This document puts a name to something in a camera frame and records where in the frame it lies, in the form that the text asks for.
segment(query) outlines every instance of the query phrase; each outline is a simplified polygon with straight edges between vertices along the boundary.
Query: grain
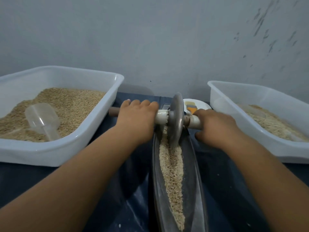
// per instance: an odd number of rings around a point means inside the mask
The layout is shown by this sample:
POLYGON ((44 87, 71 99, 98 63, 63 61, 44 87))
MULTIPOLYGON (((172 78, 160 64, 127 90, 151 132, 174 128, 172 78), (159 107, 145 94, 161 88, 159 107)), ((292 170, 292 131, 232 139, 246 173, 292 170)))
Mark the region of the grain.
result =
POLYGON ((46 142, 45 135, 29 130, 25 109, 36 103, 49 103, 60 119, 61 137, 75 131, 105 95, 101 91, 49 88, 33 100, 18 103, 5 117, 0 118, 0 138, 31 142, 46 142))
POLYGON ((292 125, 288 124, 286 121, 280 119, 274 113, 271 113, 269 110, 261 108, 258 105, 250 105, 251 107, 262 111, 265 114, 265 117, 261 117, 259 115, 253 114, 251 112, 246 113, 253 118, 262 128, 267 130, 273 135, 277 137, 283 138, 285 140, 294 141, 291 134, 296 137, 302 139, 304 142, 309 142, 309 138, 297 130, 292 125))
POLYGON ((179 230, 184 230, 184 215, 182 207, 183 160, 181 147, 170 149, 168 145, 167 127, 164 127, 160 142, 160 167, 163 174, 168 200, 172 214, 179 230))

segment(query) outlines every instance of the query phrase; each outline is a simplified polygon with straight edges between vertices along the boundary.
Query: person's left arm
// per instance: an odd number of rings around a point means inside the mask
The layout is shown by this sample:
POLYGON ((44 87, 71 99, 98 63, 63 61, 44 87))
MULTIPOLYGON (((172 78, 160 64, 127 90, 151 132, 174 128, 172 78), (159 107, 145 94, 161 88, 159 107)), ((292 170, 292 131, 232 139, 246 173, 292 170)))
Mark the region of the person's left arm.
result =
POLYGON ((0 231, 81 231, 112 175, 152 138, 158 108, 124 101, 113 128, 0 209, 0 231))

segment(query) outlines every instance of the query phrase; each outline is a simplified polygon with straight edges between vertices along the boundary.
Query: white plastic bin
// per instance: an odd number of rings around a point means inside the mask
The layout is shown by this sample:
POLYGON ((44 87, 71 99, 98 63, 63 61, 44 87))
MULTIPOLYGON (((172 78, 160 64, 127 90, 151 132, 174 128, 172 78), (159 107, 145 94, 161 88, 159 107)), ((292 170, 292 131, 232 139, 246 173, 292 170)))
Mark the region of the white plastic bin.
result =
POLYGON ((236 104, 259 105, 309 136, 309 105, 275 89, 259 85, 209 81, 211 107, 231 115, 239 128, 286 163, 309 163, 309 143, 279 138, 256 123, 236 104))
POLYGON ((120 74, 61 66, 43 66, 0 77, 0 117, 19 102, 34 99, 46 88, 99 90, 105 96, 80 126, 59 140, 34 143, 0 139, 0 161, 42 166, 60 166, 82 150, 94 135, 124 80, 120 74))

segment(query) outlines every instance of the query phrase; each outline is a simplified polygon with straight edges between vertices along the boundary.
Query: table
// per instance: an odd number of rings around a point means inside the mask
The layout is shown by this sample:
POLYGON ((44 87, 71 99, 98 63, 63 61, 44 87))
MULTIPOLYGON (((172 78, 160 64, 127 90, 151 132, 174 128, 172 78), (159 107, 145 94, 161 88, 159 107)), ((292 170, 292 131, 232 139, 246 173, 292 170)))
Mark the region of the table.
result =
MULTIPOLYGON (((130 99, 170 104, 171 98, 117 93, 114 106, 130 99)), ((108 115, 90 142, 116 123, 108 115)), ((265 218, 229 157, 221 150, 197 142, 196 152, 209 216, 210 231, 269 231, 265 218)), ((157 231, 153 207, 153 186, 149 179, 152 140, 138 147, 113 176, 84 231, 157 231)), ((286 164, 309 185, 309 165, 286 164)), ((56 168, 0 163, 0 207, 35 185, 56 168)))

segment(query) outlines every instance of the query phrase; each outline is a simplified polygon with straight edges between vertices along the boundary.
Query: person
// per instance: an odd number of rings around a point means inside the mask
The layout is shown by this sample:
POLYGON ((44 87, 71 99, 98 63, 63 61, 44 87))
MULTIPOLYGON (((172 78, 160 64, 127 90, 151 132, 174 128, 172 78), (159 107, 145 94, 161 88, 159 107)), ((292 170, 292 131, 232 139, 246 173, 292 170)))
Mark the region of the person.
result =
MULTIPOLYGON (((109 179, 137 146, 151 140, 156 102, 121 105, 116 125, 52 174, 0 209, 0 231, 81 231, 109 179)), ((195 112, 196 138, 235 162, 273 231, 309 230, 309 188, 228 115, 195 112)))

